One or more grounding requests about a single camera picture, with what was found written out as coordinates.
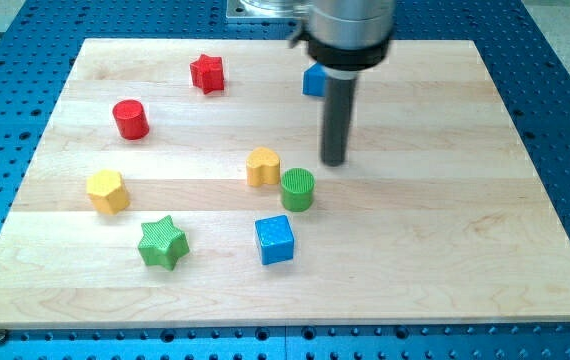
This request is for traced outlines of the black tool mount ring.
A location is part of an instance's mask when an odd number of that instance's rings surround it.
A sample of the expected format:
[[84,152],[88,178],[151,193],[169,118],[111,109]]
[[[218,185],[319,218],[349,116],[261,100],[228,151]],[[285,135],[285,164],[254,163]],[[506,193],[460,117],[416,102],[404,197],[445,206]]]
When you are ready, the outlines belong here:
[[387,57],[389,44],[388,38],[370,47],[348,50],[324,44],[312,37],[308,40],[307,52],[325,68],[358,72],[381,63]]

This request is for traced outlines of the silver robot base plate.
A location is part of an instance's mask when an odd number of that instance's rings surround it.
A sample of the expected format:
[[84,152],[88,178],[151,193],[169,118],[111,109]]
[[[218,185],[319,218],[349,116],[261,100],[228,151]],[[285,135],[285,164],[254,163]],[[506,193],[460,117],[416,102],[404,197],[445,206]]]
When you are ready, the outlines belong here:
[[226,18],[249,20],[258,18],[290,18],[305,0],[227,0]]

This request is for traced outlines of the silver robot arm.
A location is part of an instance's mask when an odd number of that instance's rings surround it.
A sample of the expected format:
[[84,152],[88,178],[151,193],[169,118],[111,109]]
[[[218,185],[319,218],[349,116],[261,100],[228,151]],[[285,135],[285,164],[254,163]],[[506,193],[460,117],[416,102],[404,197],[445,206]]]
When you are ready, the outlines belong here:
[[311,0],[302,5],[291,47],[307,54],[326,74],[320,158],[342,165],[347,156],[359,73],[387,56],[393,34],[394,0]]

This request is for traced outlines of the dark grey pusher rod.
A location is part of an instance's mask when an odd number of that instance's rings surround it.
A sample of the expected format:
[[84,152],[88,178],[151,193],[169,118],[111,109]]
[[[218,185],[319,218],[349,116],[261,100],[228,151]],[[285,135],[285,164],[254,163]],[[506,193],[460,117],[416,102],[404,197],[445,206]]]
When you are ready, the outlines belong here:
[[327,166],[346,160],[357,78],[326,78],[320,158]]

